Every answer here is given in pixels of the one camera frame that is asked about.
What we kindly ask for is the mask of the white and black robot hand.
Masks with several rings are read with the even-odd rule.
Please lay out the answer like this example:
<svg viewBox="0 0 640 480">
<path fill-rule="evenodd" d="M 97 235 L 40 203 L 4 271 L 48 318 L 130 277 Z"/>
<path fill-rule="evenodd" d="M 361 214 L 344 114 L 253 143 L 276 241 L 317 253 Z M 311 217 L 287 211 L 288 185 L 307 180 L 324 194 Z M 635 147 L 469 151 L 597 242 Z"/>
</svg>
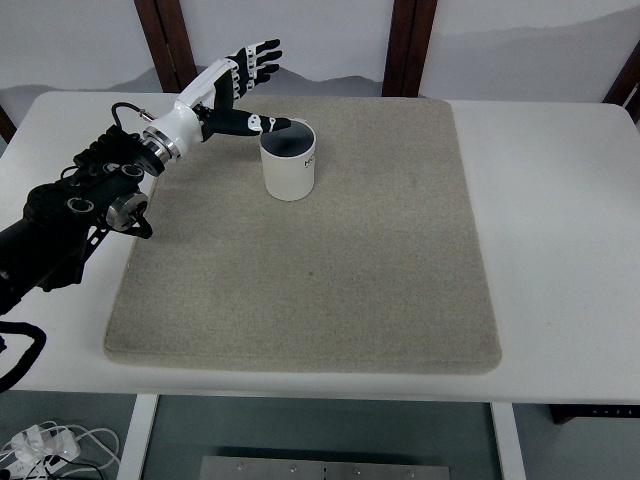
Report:
<svg viewBox="0 0 640 480">
<path fill-rule="evenodd" d="M 234 108 L 234 103 L 279 69 L 278 39 L 254 43 L 213 62 L 176 98 L 173 109 L 150 122 L 144 144 L 164 163 L 177 161 L 214 134 L 257 136 L 285 129 L 287 118 Z"/>
</svg>

